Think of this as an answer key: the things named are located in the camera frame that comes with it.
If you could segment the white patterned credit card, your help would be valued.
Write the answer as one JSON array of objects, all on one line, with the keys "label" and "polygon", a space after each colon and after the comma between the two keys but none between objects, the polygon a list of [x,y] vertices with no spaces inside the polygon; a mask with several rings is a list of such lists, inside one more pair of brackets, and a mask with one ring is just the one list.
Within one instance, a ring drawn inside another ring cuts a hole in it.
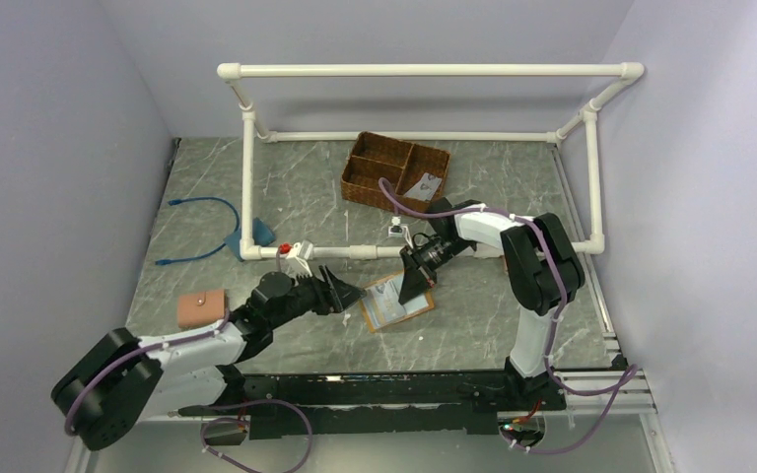
[{"label": "white patterned credit card", "polygon": [[406,190],[403,196],[410,199],[429,202],[437,195],[442,183],[443,179],[441,177],[425,172],[415,184]]}]

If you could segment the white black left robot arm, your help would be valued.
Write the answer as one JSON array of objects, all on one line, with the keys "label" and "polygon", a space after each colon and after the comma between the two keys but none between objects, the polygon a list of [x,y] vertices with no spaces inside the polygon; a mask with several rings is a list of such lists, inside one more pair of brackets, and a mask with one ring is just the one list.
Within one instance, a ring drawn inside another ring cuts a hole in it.
[{"label": "white black left robot arm", "polygon": [[164,336],[108,332],[55,384],[51,400],[65,417],[65,434],[92,451],[155,415],[194,406],[232,413],[246,398],[239,362],[259,355],[288,322],[343,313],[366,293],[325,265],[314,275],[269,272],[242,305],[203,327]]}]

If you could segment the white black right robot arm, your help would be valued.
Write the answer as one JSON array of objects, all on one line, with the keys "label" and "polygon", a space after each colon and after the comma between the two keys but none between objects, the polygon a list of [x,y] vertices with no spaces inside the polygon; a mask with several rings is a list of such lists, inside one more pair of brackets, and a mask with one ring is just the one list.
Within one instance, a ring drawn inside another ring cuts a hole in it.
[{"label": "white black right robot arm", "polygon": [[477,200],[453,205],[446,198],[429,204],[434,232],[426,242],[400,251],[403,280],[398,301],[406,304],[436,286],[437,271],[467,249],[484,244],[504,257],[510,286],[520,305],[516,342],[504,382],[510,405],[526,409],[549,381],[552,328],[585,283],[585,271],[559,216],[514,217]]}]

